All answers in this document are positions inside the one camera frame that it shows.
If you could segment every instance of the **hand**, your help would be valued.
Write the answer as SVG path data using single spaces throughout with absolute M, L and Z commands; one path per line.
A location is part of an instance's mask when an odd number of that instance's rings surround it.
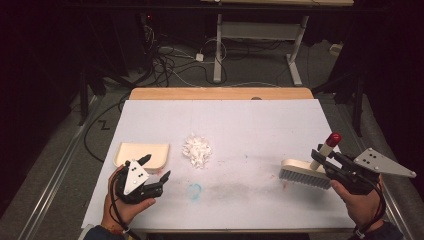
M 340 182 L 331 180 L 330 184 L 346 203 L 347 213 L 359 229 L 373 220 L 380 204 L 380 197 L 375 190 L 372 190 L 368 195 L 352 195 Z M 376 230 L 382 225 L 383 220 L 379 219 L 367 230 L 367 232 Z
M 115 193 L 109 192 L 109 189 L 110 189 L 110 184 L 112 182 L 113 176 L 115 176 L 115 174 L 118 171 L 120 171 L 122 168 L 123 166 L 117 168 L 115 172 L 112 173 L 112 175 L 109 177 L 108 194 L 106 195 L 104 209 L 103 209 L 103 219 L 102 219 L 101 225 L 113 231 L 122 231 L 123 228 L 117 222 L 113 220 L 118 218 L 116 217 L 115 211 L 112 208 L 110 194 L 114 195 L 114 199 L 117 199 L 117 196 Z M 124 221 L 124 223 L 128 225 L 132 222 L 132 220 L 137 214 L 146 210 L 147 208 L 155 204 L 155 202 L 156 200 L 154 198 L 148 198 L 140 202 L 139 204 L 126 204 L 120 199 L 116 200 L 115 203 L 116 203 L 116 207 L 118 209 L 119 215 L 122 218 L 122 221 Z

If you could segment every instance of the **table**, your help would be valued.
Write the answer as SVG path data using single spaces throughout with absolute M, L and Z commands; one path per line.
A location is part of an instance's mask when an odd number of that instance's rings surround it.
M 204 169 L 194 169 L 181 154 L 190 131 L 210 141 L 213 154 Z M 283 158 L 310 161 L 310 150 L 330 131 L 318 100 L 305 88 L 134 89 L 82 227 L 101 220 L 107 179 L 115 169 L 112 161 L 120 142 L 166 142 L 168 162 L 152 178 L 171 170 L 170 180 L 155 206 L 134 219 L 133 229 L 150 233 L 350 230 L 353 222 L 334 191 L 278 179 Z
M 306 6 L 352 6 L 353 0 L 220 0 L 220 5 L 225 3 L 238 4 L 274 4 L 274 5 L 306 5 Z M 222 68 L 222 38 L 249 38 L 249 39 L 271 39 L 271 40 L 294 40 L 291 54 L 286 55 L 287 64 L 295 86 L 302 86 L 299 71 L 296 67 L 296 56 L 306 30 L 309 16 L 303 16 L 300 24 L 276 24 L 276 23 L 252 23 L 252 22 L 224 22 L 222 14 L 218 14 L 216 34 L 216 54 L 214 63 L 213 81 L 221 82 Z

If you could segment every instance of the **brush bristles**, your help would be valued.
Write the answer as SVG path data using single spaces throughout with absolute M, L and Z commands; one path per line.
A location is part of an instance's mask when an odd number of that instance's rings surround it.
M 280 178 L 292 182 L 319 187 L 323 189 L 330 188 L 330 179 L 325 175 L 322 167 L 317 170 L 310 168 L 310 162 L 299 161 L 295 159 L 286 159 L 281 162 Z

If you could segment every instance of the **brush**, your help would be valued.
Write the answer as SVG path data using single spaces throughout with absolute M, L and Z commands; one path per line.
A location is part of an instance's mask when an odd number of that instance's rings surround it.
M 339 133 L 330 134 L 325 143 L 319 149 L 319 153 L 327 157 L 341 141 Z M 299 182 L 323 189 L 330 188 L 330 179 L 326 176 L 324 168 L 315 160 L 306 162 L 296 159 L 281 161 L 279 177 L 292 182 Z

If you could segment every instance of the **small red object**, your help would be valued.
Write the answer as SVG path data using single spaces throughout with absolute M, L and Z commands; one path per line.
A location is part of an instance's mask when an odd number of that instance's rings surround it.
M 334 148 L 339 144 L 339 142 L 342 140 L 342 135 L 338 132 L 333 132 L 330 134 L 330 136 L 325 140 L 325 144 L 327 144 L 329 147 Z

